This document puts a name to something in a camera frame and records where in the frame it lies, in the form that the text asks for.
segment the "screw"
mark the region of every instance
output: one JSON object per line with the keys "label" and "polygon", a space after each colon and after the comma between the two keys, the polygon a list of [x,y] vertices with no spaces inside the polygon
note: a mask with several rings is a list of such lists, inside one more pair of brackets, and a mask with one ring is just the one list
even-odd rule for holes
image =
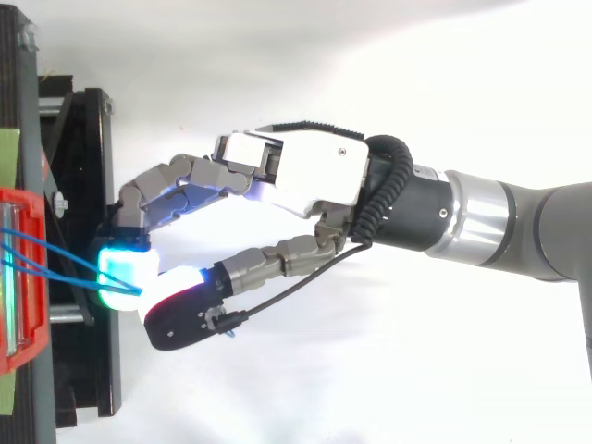
{"label": "screw", "polygon": [[108,116],[115,114],[115,102],[113,102],[113,99],[107,98],[103,101],[103,110]]}
{"label": "screw", "polygon": [[54,194],[54,213],[55,217],[61,219],[64,217],[64,212],[69,209],[70,205],[66,199],[64,199],[64,194],[60,191]]}

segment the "black coiled cable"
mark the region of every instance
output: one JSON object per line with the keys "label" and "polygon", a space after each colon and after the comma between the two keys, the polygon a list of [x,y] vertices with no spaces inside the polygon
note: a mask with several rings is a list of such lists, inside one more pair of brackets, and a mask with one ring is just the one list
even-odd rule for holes
{"label": "black coiled cable", "polygon": [[362,208],[354,223],[351,240],[371,244],[382,218],[389,213],[390,207],[409,182],[413,173],[413,159],[407,145],[396,137],[374,136],[366,139],[365,143],[370,153],[386,156],[392,162],[387,179]]}

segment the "blue cable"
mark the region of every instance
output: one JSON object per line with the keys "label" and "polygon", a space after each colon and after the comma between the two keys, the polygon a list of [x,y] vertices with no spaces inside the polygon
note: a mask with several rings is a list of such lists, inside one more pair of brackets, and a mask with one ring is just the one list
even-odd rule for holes
{"label": "blue cable", "polygon": [[51,250],[52,252],[55,252],[55,253],[61,254],[63,256],[66,256],[68,259],[70,259],[70,260],[72,260],[72,261],[74,261],[74,262],[76,262],[76,263],[78,263],[80,265],[86,266],[87,268],[89,268],[90,270],[92,270],[97,275],[103,275],[106,278],[108,278],[109,280],[112,280],[113,282],[116,282],[119,285],[123,285],[123,286],[125,286],[125,287],[127,287],[127,288],[129,288],[131,290],[136,290],[138,292],[142,292],[142,289],[140,289],[140,288],[138,288],[136,286],[133,286],[133,285],[131,285],[131,284],[129,284],[129,283],[123,281],[123,280],[117,279],[116,277],[109,275],[105,271],[101,271],[97,266],[91,264],[88,261],[85,261],[81,257],[78,257],[76,254],[72,254],[71,252],[68,252],[68,251],[66,251],[66,250],[64,250],[62,248],[59,248],[59,247],[57,247],[55,245],[52,245],[51,243],[47,243],[47,242],[45,242],[43,240],[37,239],[37,238],[35,238],[33,236],[30,236],[30,235],[25,234],[25,233],[21,233],[20,231],[16,231],[16,230],[10,229],[10,228],[0,228],[0,233],[9,234],[11,236],[17,236],[19,238],[26,239],[27,241],[31,241],[33,243],[36,243],[37,245],[41,245],[42,247],[44,247],[47,250]]}
{"label": "blue cable", "polygon": [[35,261],[29,259],[27,256],[25,256],[24,254],[21,254],[19,252],[17,252],[16,250],[10,248],[8,245],[6,245],[5,243],[0,244],[0,250],[4,250],[5,252],[12,254],[13,256],[17,257],[18,259],[20,259],[22,262],[24,262],[25,264],[28,264],[30,266],[32,266],[33,268],[36,268],[37,270],[46,273],[47,275],[56,275],[56,276],[60,276],[58,275],[56,272],[50,270],[49,268],[41,265],[41,264],[37,264]]}
{"label": "blue cable", "polygon": [[53,275],[48,275],[43,272],[30,270],[29,268],[26,268],[24,266],[12,264],[11,262],[5,261],[4,259],[0,260],[0,264],[5,265],[5,266],[10,266],[10,267],[14,268],[15,270],[21,271],[23,273],[27,273],[32,276],[38,276],[40,278],[48,278],[48,279],[52,279],[52,280],[59,280],[61,282],[66,282],[67,284],[70,284],[70,285],[76,285],[78,287],[84,287],[84,288],[90,289],[90,290],[107,290],[107,291],[113,291],[114,293],[129,294],[131,296],[140,296],[140,294],[142,293],[142,290],[140,290],[140,289],[129,290],[129,289],[122,289],[120,287],[112,287],[110,285],[101,285],[101,284],[97,284],[95,282],[91,282],[90,280],[75,279],[74,277],[61,276],[61,275],[58,275],[54,272],[52,272],[52,273],[54,273]]}

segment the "green sticker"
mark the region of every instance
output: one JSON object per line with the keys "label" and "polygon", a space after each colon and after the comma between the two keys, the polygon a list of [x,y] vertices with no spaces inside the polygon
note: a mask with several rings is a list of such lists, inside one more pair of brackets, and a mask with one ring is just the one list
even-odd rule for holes
{"label": "green sticker", "polygon": [[0,128],[0,188],[15,188],[20,129]]}
{"label": "green sticker", "polygon": [[15,385],[17,372],[0,375],[0,415],[11,415],[15,405]]}

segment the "white background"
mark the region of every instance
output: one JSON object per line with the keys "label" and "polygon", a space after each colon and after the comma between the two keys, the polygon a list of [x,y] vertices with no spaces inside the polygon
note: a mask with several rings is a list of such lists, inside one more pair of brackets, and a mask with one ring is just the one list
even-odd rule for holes
{"label": "white background", "polygon": [[[586,0],[18,5],[39,26],[42,73],[114,97],[117,186],[211,153],[218,134],[303,118],[396,135],[438,169],[533,188],[590,180]],[[230,199],[154,243],[164,268],[208,266],[313,223]],[[380,246],[234,340],[162,353],[124,314],[121,363],[120,412],[83,412],[60,444],[592,442],[575,285]]]}

